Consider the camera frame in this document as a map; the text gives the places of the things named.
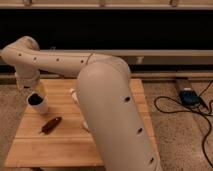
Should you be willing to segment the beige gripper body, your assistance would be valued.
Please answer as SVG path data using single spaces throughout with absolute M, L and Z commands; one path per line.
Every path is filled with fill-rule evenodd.
M 18 73 L 15 73 L 16 83 L 20 90 L 24 88 L 30 88 L 35 93 L 37 93 L 40 97 L 45 96 L 45 87 L 44 84 L 40 80 L 40 73 L 36 72 L 31 77 L 23 77 Z

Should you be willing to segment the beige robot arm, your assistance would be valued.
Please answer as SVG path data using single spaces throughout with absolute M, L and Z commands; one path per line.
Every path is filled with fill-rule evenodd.
M 1 57 L 15 68 L 21 88 L 38 91 L 42 70 L 77 79 L 78 103 L 106 171 L 163 171 L 131 92 L 131 71 L 122 58 L 42 51 L 29 36 L 5 46 Z

